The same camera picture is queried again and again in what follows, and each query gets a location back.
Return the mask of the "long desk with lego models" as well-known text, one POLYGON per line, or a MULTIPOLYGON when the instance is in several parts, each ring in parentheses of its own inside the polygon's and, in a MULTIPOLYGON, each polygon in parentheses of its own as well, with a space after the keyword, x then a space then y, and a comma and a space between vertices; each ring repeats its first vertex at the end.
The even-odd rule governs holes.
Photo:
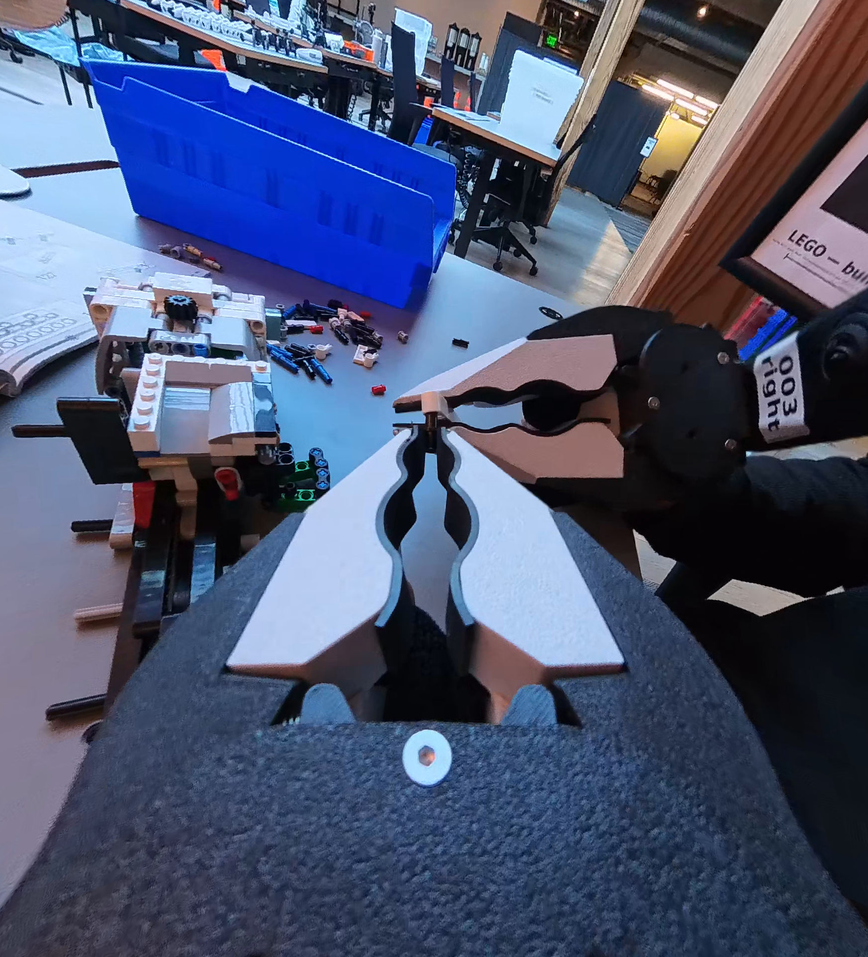
POLYGON ((383 127, 382 106, 393 96, 389 70, 368 58, 313 43, 272 19, 234 13, 224 16, 194 2, 117 2, 125 31, 139 28, 163 36, 177 47, 179 65, 198 66, 250 79, 283 94, 306 94, 327 113, 354 116, 356 98, 369 97, 363 120, 371 130, 383 127))

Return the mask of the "blue plastic bin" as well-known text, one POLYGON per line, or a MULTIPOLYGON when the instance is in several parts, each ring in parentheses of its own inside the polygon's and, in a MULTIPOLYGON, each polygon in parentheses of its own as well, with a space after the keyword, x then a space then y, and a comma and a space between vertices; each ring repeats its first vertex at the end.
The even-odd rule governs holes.
POLYGON ((452 163, 211 69, 85 60, 136 214, 417 309, 452 163))

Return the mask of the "person's right forearm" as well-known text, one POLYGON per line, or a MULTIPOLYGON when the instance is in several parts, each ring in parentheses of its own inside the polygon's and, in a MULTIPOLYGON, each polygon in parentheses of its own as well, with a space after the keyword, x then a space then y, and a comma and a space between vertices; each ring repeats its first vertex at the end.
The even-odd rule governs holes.
POLYGON ((659 554, 804 597, 868 585, 868 455, 753 457, 729 478, 627 520, 659 554))

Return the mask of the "pile of small lego pins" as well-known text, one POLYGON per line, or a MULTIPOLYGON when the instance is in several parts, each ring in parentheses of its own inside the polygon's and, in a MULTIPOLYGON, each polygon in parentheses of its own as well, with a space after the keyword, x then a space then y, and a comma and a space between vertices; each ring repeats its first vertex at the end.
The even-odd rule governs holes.
POLYGON ((137 365, 163 372, 166 382, 216 388, 270 374, 271 365, 331 383, 325 367, 329 344, 289 342, 293 334, 363 332, 362 316, 331 306, 278 305, 232 290, 208 277, 157 272, 142 282, 151 307, 149 329, 134 347, 137 365))

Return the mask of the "framed tag placard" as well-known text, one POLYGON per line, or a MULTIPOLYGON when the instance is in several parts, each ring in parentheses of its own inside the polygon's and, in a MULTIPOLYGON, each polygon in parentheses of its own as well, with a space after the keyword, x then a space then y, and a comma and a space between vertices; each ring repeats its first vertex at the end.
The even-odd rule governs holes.
POLYGON ((868 288, 868 81, 720 267, 798 319, 868 288))

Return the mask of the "light wooden desk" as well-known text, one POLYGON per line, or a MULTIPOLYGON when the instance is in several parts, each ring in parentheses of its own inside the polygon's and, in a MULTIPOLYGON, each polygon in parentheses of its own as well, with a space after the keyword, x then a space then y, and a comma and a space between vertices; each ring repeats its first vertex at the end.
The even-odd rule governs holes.
POLYGON ((541 168, 555 169, 560 160, 560 150, 553 144, 529 146, 500 132, 499 121, 476 113, 444 108, 435 105, 431 109, 434 120, 443 122, 460 131, 464 139, 484 153, 480 169, 474 180, 473 193, 468 201, 460 232, 454 243, 455 256, 465 258, 468 247, 484 209, 490 176, 499 160, 525 161, 541 168))

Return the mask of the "black office chair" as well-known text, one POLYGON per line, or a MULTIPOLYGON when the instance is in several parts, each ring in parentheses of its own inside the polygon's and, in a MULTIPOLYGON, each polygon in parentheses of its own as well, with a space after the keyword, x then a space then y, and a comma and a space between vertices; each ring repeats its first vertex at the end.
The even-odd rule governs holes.
MULTIPOLYGON (((461 209, 466 212, 485 153, 475 147, 461 146, 450 146, 448 152, 456 168, 457 198, 461 209)), ((524 216, 532 201, 539 167, 535 162, 527 160, 501 160, 498 171, 495 172, 494 165, 495 161, 488 162, 488 171, 492 178, 488 183, 484 206, 472 239, 486 242, 496 248, 497 255, 492 266, 495 271, 502 270, 502 255, 511 252, 515 258, 525 257, 531 263, 530 275, 535 276, 536 258, 512 233, 511 225, 514 222, 525 224, 524 216)))

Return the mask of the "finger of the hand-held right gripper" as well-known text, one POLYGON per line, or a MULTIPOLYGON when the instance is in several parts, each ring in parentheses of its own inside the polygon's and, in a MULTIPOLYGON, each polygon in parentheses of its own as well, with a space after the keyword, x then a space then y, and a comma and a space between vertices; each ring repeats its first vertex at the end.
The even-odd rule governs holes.
POLYGON ((440 395, 451 410, 503 407, 536 397, 590 397, 604 387, 617 363, 609 335, 520 338, 408 389, 393 407, 398 413, 419 412, 429 392, 440 395))
POLYGON ((607 424, 584 420, 551 434, 518 425, 488 430, 440 417, 440 480, 472 448, 517 481, 621 479, 624 451, 607 424))

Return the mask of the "white lego truck model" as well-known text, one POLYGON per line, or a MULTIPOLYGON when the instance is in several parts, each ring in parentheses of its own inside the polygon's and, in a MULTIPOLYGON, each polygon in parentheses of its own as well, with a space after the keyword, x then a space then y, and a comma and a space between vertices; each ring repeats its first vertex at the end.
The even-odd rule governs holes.
POLYGON ((202 388, 136 364, 151 320, 141 283, 105 278, 85 291, 98 335, 97 394, 59 398, 57 424, 12 428, 17 438, 68 439, 95 485, 120 487, 112 520, 71 529, 107 533, 110 546, 131 552, 121 602, 74 614, 78 625, 117 621, 107 690, 50 705, 50 723, 109 711, 165 630, 257 543, 247 527, 255 506, 299 513, 331 487, 324 452, 297 453, 281 437, 278 365, 260 379, 202 388))

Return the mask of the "dark partition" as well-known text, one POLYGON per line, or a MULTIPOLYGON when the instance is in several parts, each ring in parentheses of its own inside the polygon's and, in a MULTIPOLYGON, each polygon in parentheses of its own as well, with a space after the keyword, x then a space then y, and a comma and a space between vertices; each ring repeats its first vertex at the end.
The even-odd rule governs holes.
POLYGON ((568 185, 618 206, 643 162, 642 150, 667 113, 668 102, 619 81, 605 91, 593 136, 580 151, 568 185))

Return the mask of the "wooden pillar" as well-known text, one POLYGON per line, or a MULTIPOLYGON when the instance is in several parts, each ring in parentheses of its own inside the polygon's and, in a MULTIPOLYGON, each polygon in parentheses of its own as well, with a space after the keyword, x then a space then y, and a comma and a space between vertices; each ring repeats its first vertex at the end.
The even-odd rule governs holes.
POLYGON ((608 305, 727 329, 753 298, 721 259, 868 80, 868 1, 785 1, 608 305))

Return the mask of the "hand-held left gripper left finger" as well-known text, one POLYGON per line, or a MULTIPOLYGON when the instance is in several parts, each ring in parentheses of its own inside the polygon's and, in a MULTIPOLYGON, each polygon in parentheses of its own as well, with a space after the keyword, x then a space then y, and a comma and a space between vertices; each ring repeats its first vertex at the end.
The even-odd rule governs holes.
POLYGON ((413 592, 401 545, 416 521, 421 432, 402 430, 305 513, 226 666, 337 686, 382 720, 383 676, 403 667, 413 592))

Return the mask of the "white box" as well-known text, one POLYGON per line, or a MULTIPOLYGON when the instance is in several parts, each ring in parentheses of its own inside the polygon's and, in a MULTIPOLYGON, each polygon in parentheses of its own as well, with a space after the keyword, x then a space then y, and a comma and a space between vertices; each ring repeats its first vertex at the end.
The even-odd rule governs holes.
POLYGON ((583 78, 524 51, 512 57, 498 134, 538 151, 550 150, 583 87, 583 78))

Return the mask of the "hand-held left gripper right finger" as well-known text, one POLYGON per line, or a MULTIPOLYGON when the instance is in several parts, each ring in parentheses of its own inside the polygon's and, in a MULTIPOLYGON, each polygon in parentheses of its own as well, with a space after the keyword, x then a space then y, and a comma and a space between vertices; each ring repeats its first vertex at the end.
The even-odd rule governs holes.
POLYGON ((489 694, 499 724, 516 693, 625 667, 555 514, 455 432, 441 432, 450 573, 448 649, 489 694))

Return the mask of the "lego instruction booklet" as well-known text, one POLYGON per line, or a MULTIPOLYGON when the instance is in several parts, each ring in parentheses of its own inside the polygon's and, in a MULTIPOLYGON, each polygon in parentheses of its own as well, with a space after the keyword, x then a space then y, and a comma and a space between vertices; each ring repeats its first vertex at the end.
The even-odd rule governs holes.
POLYGON ((0 393, 16 396, 36 370, 97 342, 84 289, 103 278, 137 284, 197 266, 0 200, 0 393))

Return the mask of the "person's black top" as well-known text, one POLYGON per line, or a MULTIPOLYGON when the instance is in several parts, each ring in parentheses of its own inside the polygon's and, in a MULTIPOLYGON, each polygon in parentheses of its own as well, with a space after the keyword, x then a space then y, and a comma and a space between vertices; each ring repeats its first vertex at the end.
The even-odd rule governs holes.
POLYGON ((727 678, 824 867, 868 924, 868 585, 767 616, 674 566, 657 595, 727 678))

